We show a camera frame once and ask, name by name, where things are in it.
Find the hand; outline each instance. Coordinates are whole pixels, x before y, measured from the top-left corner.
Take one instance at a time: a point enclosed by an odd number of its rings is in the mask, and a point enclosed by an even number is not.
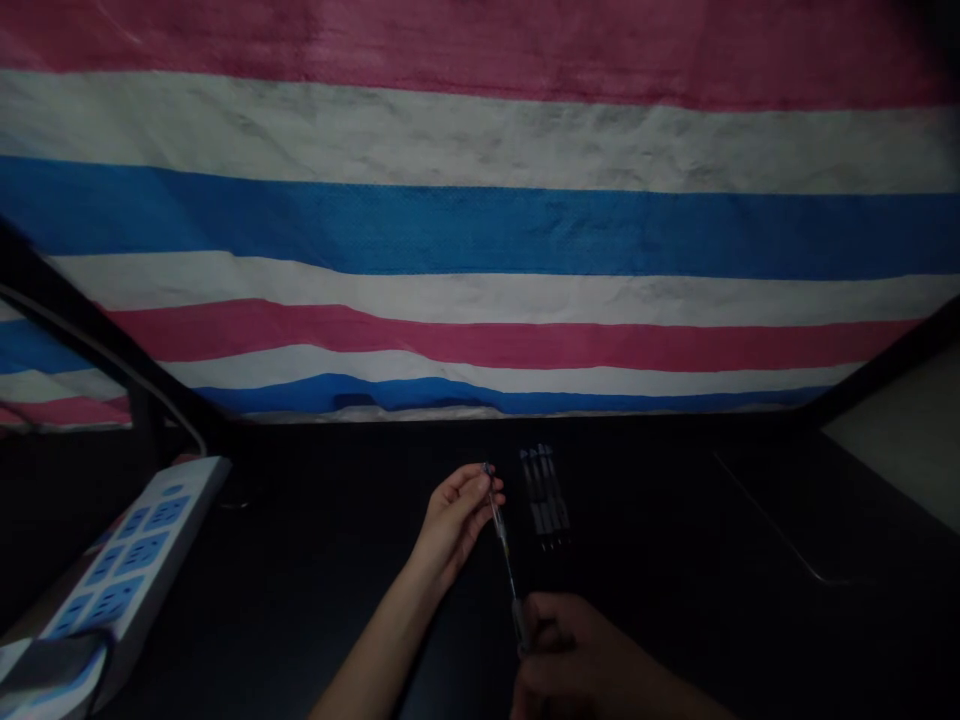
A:
[[[534,654],[520,663],[511,720],[541,717],[548,699],[554,718],[733,720],[583,598],[533,593],[524,613],[539,632]]]
[[[490,478],[483,465],[464,465],[440,483],[430,495],[427,516],[410,554],[410,566],[438,583],[441,594],[457,579],[480,530],[493,517],[488,501],[493,482],[494,502],[503,505],[503,480]]]

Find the red stripe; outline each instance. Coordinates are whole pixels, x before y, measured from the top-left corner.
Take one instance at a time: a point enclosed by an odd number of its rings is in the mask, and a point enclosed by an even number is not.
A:
[[[155,359],[190,362],[287,345],[409,350],[482,367],[668,372],[829,367],[874,357],[919,321],[817,327],[451,325],[384,320],[340,305],[233,300],[110,316]]]
[[[6,66],[705,110],[948,102],[896,3],[12,0]]]
[[[64,398],[43,403],[5,403],[15,412],[0,409],[0,423],[22,425],[26,418],[37,425],[95,425],[129,423],[130,406],[126,396],[100,402],[87,397]]]

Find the white stripe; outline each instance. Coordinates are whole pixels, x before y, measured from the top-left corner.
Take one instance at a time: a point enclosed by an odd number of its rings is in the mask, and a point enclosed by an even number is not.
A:
[[[41,403],[72,397],[106,401],[126,391],[96,368],[47,375],[38,370],[0,375],[0,400],[12,403]]]
[[[184,385],[192,388],[262,388],[325,373],[338,373],[371,382],[444,378],[505,393],[552,392],[670,397],[836,385],[860,367],[861,363],[827,368],[714,373],[676,373],[608,367],[514,370],[435,362],[405,350],[337,353],[312,345],[288,345],[215,360],[161,365]]]
[[[736,410],[725,412],[774,412],[783,410],[784,405],[752,403]],[[443,408],[413,408],[410,410],[384,410],[375,405],[358,405],[336,410],[330,413],[302,413],[293,411],[275,411],[244,413],[246,420],[261,424],[284,425],[303,423],[363,423],[363,422],[429,422],[438,420],[518,420],[522,418],[560,418],[560,417],[626,417],[629,415],[676,415],[673,410],[652,410],[650,412],[606,412],[585,410],[535,415],[508,415],[492,407],[455,406]]]
[[[220,251],[52,258],[107,310],[259,298],[346,305],[428,323],[600,323],[692,327],[826,325],[924,318],[960,294],[960,275],[801,281],[571,275],[345,275]]]
[[[0,72],[0,154],[262,180],[737,193],[960,188],[951,108],[704,113],[162,72]]]

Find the striped tarpaulin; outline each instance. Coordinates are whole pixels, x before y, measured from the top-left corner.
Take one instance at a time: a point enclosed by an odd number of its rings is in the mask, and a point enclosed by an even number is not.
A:
[[[230,413],[793,407],[960,293],[954,98],[893,4],[0,20],[0,212]],[[0,399],[128,420],[10,311]]]

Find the black table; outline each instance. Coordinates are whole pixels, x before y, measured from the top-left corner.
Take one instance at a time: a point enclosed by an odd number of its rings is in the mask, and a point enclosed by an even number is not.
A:
[[[744,718],[923,715],[950,696],[956,537],[820,436],[638,435],[603,423],[249,428],[129,683],[98,716],[303,718],[403,565],[433,488],[492,460],[528,589],[571,590]],[[517,451],[556,449],[575,542],[544,558]],[[825,575],[813,579],[718,457]],[[400,717],[507,717],[517,658],[485,531]]]

